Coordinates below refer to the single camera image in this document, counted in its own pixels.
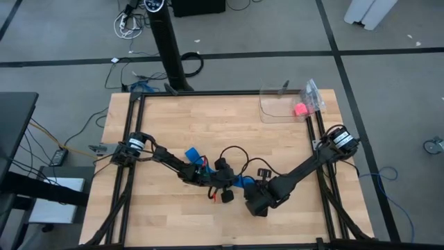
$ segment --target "black metal frame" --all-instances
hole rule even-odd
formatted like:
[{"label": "black metal frame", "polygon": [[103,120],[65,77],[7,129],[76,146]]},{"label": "black metal frame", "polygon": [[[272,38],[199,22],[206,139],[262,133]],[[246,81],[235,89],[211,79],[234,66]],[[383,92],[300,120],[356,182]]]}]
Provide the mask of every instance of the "black metal frame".
[{"label": "black metal frame", "polygon": [[[297,94],[300,90],[287,90],[286,94]],[[276,91],[270,91],[267,94],[276,94]],[[179,92],[178,96],[220,96],[220,95],[259,95],[259,90],[220,90],[220,91],[193,91],[193,92]],[[145,104],[145,98],[146,97],[170,97],[171,94],[168,92],[156,92],[156,93],[140,93],[140,92],[133,92],[130,94],[130,103],[128,106],[128,113],[126,116],[126,124],[125,124],[125,130],[123,132],[123,140],[125,140],[129,134],[130,134],[130,127],[131,127],[131,121],[133,118],[133,111],[134,111],[134,105],[135,101],[139,100],[139,109],[137,112],[137,121],[136,121],[136,127],[135,131],[140,131],[140,128],[142,127],[142,118],[144,114],[144,104]],[[321,112],[316,112],[316,120],[318,123],[318,129],[320,132],[320,136],[324,134],[325,127],[322,120]],[[311,120],[311,117],[307,119],[307,129],[309,133],[309,145],[313,149],[312,142],[316,139],[313,123]],[[334,195],[334,198],[341,204],[341,198],[339,194],[338,185],[336,182],[336,178],[332,174],[333,168],[331,165],[327,166],[327,170],[329,173],[330,178],[330,184],[332,187],[332,192]],[[332,214],[330,211],[330,205],[329,201],[327,199],[327,196],[325,193],[323,193],[322,184],[325,184],[325,177],[323,175],[323,170],[318,169],[316,171],[318,182],[319,182],[319,188],[321,191],[321,199],[323,202],[323,210],[325,215],[325,223],[327,227],[327,232],[329,235],[330,241],[336,239],[336,232],[333,225],[333,219]],[[131,187],[134,181],[134,175],[135,175],[135,165],[131,166],[128,172],[128,182],[131,183]],[[117,199],[119,198],[120,193],[120,186],[121,181],[123,178],[123,167],[118,166],[117,175],[116,175],[116,181],[114,184],[114,192],[112,195],[112,205],[111,208],[114,207]],[[126,229],[128,228],[128,216],[129,216],[129,210],[130,210],[130,198],[126,201],[124,207],[123,207],[123,214],[122,214],[122,220],[121,220],[121,227],[120,227],[120,233],[119,233],[119,241],[117,243],[124,244],[125,238],[126,238]],[[348,230],[343,222],[343,220],[339,217],[338,214],[338,220],[340,222],[340,229],[343,239],[348,239]],[[110,244],[112,242],[112,235],[114,230],[114,222],[112,223],[110,229],[108,230],[106,234],[105,243]],[[307,243],[307,244],[261,244],[261,245],[238,245],[236,246],[236,249],[256,249],[257,247],[260,247],[261,249],[321,249],[322,247],[325,247],[322,239],[318,238],[316,239],[317,243]],[[188,247],[131,247],[126,249],[215,249],[215,247],[221,247],[221,246],[188,246]]]}]

